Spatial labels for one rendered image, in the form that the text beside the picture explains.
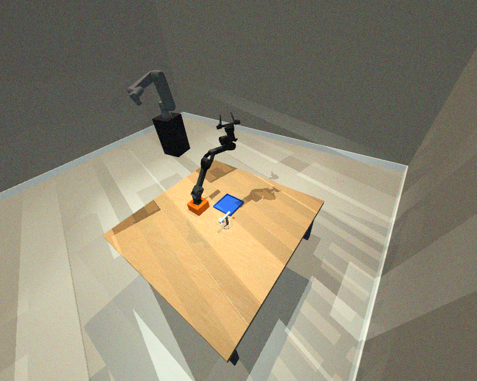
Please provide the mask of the blue tray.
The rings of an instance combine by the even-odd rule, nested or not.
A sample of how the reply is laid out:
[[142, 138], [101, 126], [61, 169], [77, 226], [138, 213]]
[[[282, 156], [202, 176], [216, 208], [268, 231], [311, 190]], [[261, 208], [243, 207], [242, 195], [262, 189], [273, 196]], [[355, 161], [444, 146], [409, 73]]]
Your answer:
[[229, 216], [232, 216], [243, 203], [243, 200], [240, 200], [227, 193], [218, 202], [216, 202], [213, 207], [225, 214], [230, 211]]

